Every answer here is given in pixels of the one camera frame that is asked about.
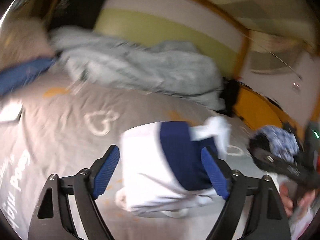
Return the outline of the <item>person right hand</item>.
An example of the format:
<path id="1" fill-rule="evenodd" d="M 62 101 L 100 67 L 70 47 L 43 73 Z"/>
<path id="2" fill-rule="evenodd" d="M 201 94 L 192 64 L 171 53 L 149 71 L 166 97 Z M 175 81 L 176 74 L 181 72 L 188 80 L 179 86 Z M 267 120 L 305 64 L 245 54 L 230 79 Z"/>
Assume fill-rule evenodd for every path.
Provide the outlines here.
<path id="1" fill-rule="evenodd" d="M 292 216 L 293 210 L 294 210 L 294 204 L 293 204 L 293 196 L 291 192 L 289 191 L 289 188 L 287 187 L 288 183 L 281 183 L 279 186 L 279 195 L 281 198 L 281 201 L 283 202 L 283 206 L 285 209 L 285 212 L 287 214 L 287 217 Z M 304 194 L 302 198 L 297 202 L 297 205 L 300 207 L 300 213 L 298 215 L 298 218 L 304 217 L 308 213 L 308 209 L 310 208 L 310 205 L 314 201 L 316 196 L 316 191 L 309 191 Z"/>

